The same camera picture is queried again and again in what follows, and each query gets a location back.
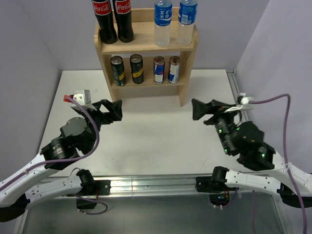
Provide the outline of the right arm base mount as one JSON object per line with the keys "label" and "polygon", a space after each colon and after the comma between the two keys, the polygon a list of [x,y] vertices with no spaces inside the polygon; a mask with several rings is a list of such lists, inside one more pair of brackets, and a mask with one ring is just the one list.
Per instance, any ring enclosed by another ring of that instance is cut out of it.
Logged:
{"label": "right arm base mount", "polygon": [[238,188],[229,188],[225,184],[217,184],[211,181],[211,176],[197,176],[195,189],[199,193],[207,193],[208,204],[213,209],[223,210],[229,207],[238,197]]}

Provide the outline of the water bottle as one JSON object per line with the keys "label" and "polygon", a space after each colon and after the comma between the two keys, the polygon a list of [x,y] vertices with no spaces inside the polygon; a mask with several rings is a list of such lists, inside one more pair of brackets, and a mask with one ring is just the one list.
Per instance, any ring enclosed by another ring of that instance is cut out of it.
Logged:
{"label": "water bottle", "polygon": [[197,0],[180,1],[176,35],[176,42],[180,45],[188,45],[192,41],[197,6]]}
{"label": "water bottle", "polygon": [[171,0],[157,0],[154,4],[154,41],[158,47],[170,43],[172,11]]}

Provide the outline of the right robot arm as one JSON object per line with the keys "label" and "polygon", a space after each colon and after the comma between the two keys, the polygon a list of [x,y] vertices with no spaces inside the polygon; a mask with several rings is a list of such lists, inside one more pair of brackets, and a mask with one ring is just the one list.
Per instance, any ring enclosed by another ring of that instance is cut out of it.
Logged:
{"label": "right robot arm", "polygon": [[202,193],[221,193],[235,189],[255,190],[278,195],[282,202],[295,208],[312,206],[312,175],[291,163],[264,141],[264,132],[252,121],[236,124],[234,118],[250,110],[257,102],[240,94],[235,104],[213,99],[204,103],[192,99],[193,120],[211,117],[204,124],[215,127],[224,153],[239,156],[237,162],[252,173],[241,173],[216,166],[211,176],[198,176],[196,190]]}

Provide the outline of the silver blue can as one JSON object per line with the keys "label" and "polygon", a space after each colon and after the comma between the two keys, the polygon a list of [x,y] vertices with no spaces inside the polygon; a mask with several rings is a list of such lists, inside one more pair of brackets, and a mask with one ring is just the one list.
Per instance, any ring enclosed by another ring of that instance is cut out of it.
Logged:
{"label": "silver blue can", "polygon": [[165,59],[162,56],[154,58],[154,82],[161,84],[164,81]]}
{"label": "silver blue can", "polygon": [[179,79],[180,57],[172,56],[169,60],[168,81],[171,84],[177,83]]}

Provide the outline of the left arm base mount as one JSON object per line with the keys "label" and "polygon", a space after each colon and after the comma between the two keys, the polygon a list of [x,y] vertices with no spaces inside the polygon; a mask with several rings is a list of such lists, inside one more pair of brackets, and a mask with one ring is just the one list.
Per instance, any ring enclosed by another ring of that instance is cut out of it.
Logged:
{"label": "left arm base mount", "polygon": [[[95,186],[92,191],[88,194],[88,196],[95,196],[95,198],[89,198],[87,195],[74,195],[76,198],[76,208],[78,212],[84,215],[101,215],[108,211],[108,205],[100,201],[99,197],[101,195],[109,195],[111,188],[111,181],[104,180],[104,181],[96,181]],[[102,205],[104,210],[99,212],[91,212],[97,205]]]}

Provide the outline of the black can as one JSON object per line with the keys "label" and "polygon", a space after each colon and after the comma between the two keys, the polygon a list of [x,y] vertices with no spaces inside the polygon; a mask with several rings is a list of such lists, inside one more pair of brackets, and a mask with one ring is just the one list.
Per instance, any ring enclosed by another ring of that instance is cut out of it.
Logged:
{"label": "black can", "polygon": [[113,77],[116,86],[124,86],[126,84],[124,63],[121,56],[113,56],[110,59],[110,65],[113,71]]}
{"label": "black can", "polygon": [[130,66],[132,73],[132,80],[135,84],[141,84],[144,81],[143,72],[143,58],[139,54],[130,56]]}

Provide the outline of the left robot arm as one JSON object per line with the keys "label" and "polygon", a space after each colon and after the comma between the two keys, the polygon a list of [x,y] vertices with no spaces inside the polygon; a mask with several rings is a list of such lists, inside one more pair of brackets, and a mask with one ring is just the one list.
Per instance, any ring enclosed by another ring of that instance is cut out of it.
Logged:
{"label": "left robot arm", "polygon": [[44,146],[32,161],[0,183],[0,220],[8,222],[35,205],[59,196],[85,196],[96,189],[89,170],[54,182],[39,184],[69,165],[91,155],[99,144],[102,125],[122,119],[122,100],[106,99],[82,104],[72,96],[65,97],[79,116],[60,128],[60,136]]}

